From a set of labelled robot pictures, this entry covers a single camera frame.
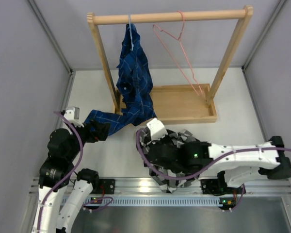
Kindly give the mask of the pink wire hanger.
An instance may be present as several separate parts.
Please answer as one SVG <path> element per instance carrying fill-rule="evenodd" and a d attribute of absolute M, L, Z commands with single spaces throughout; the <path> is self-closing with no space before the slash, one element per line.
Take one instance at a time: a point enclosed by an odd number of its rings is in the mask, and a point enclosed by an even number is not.
<path fill-rule="evenodd" d="M 201 88 L 200 83 L 197 81 L 197 79 L 195 78 L 195 73 L 193 70 L 193 67 L 189 61 L 189 58 L 187 56 L 187 53 L 183 47 L 182 44 L 182 34 L 184 32 L 185 29 L 185 24 L 186 24 L 186 20 L 185 20 L 185 16 L 184 13 L 182 11 L 177 11 L 177 13 L 179 13 L 181 15 L 181 19 L 182 19 L 182 27 L 180 30 L 180 33 L 178 35 L 178 37 L 172 35 L 171 33 L 169 33 L 168 31 L 162 29 L 160 26 L 158 26 L 157 24 L 153 24 L 152 26 L 152 30 L 155 34 L 155 36 L 158 38 L 158 40 L 160 41 L 160 43 L 162 44 L 162 46 L 164 47 L 164 49 L 167 51 L 169 57 L 172 59 L 172 61 L 176 64 L 177 68 L 179 69 L 179 71 L 181 72 L 182 76 L 186 79 L 186 81 L 188 82 L 188 84 L 190 85 L 190 87 L 193 89 L 193 91 L 198 95 L 201 96 L 203 94 L 203 90 Z M 197 85 L 197 88 L 193 85 L 193 83 L 191 82 L 191 80 L 188 78 L 188 76 L 185 74 L 185 72 L 183 71 L 183 69 L 180 67 L 179 63 L 177 62 L 176 58 L 174 57 L 174 55 L 171 53 L 171 51 L 168 49 L 167 45 L 165 44 L 165 42 L 163 41 L 163 39 L 159 36 L 158 32 L 156 31 L 156 29 L 159 30 L 159 32 L 163 32 L 165 34 L 167 34 L 168 36 L 170 36 L 171 38 L 173 38 L 174 40 L 178 41 L 179 46 L 181 48 L 182 54 L 184 55 L 184 58 L 187 62 L 187 65 L 189 66 L 189 69 L 191 71 L 191 75 L 192 75 L 192 79 L 195 82 L 195 84 Z"/>

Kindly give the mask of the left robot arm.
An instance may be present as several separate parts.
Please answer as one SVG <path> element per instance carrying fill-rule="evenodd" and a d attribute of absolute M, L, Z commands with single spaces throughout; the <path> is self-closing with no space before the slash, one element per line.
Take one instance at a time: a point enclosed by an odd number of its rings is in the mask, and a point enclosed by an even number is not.
<path fill-rule="evenodd" d="M 110 128 L 109 123 L 96 120 L 90 120 L 82 127 L 67 125 L 72 131 L 59 128 L 49 136 L 48 157 L 39 171 L 33 233 L 69 233 L 87 196 L 100 188 L 98 172 L 83 168 L 77 173 L 68 200 L 61 205 L 70 177 L 77 167 L 73 164 L 74 159 L 83 155 L 86 143 L 105 141 Z"/>

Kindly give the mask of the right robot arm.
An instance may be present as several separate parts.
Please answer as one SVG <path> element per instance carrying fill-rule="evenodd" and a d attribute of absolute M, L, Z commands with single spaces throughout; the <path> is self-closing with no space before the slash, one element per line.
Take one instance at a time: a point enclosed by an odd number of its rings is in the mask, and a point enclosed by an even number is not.
<path fill-rule="evenodd" d="M 181 183 L 198 179 L 204 194 L 220 196 L 239 193 L 241 185 L 251 180 L 291 177 L 291 162 L 280 136 L 251 147 L 233 147 L 172 133 L 140 145 L 152 177 L 169 192 Z"/>

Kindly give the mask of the black white checked shirt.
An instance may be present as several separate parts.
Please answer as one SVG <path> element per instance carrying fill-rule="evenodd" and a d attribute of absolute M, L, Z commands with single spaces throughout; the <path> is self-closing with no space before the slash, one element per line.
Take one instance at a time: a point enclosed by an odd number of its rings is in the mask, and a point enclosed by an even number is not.
<path fill-rule="evenodd" d="M 168 135 L 166 135 L 165 137 L 159 140 L 152 141 L 150 138 L 149 129 L 147 128 L 140 129 L 139 137 L 136 139 L 137 151 L 142 152 L 144 157 L 146 158 L 150 145 L 153 145 L 156 143 L 163 144 L 163 145 L 170 145 L 170 146 L 174 146 L 180 149 L 181 146 L 183 146 L 185 143 L 198 141 L 198 139 L 193 137 L 193 135 L 187 130 L 183 130 L 181 132 L 174 132 L 172 130 L 167 130 L 167 132 L 168 132 Z M 193 177 L 190 179 L 183 178 L 183 177 L 193 174 L 193 172 L 185 168 L 181 155 L 180 155 L 180 162 L 182 163 L 184 170 L 181 172 L 173 172 L 171 170 L 164 169 L 160 166 L 156 166 L 148 161 L 148 163 L 151 164 L 158 172 L 162 173 L 162 175 L 159 175 L 156 172 L 154 172 L 151 168 L 149 169 L 150 177 L 158 184 L 162 192 L 172 194 L 179 187 L 185 188 L 185 187 L 191 186 L 192 182 L 196 180 L 196 177 Z"/>

